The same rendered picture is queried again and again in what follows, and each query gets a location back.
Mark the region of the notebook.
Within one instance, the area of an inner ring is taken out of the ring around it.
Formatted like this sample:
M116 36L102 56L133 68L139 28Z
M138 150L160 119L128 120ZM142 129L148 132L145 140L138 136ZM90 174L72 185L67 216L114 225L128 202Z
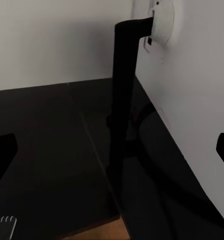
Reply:
M0 240L11 240L17 223L15 217L0 218Z

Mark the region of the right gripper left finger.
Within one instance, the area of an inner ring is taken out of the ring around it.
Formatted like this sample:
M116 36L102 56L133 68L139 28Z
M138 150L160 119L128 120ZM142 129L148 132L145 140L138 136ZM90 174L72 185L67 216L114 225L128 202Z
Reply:
M0 136L0 181L18 153L16 137L13 133Z

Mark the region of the monitor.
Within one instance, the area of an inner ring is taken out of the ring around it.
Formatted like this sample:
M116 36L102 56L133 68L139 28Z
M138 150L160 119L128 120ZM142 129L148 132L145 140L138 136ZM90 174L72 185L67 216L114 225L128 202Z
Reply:
M126 140L135 76L151 102ZM152 160L139 123L155 107L211 203L181 187ZM133 0L131 20L114 30L109 148L137 150L163 183L224 220L224 0Z

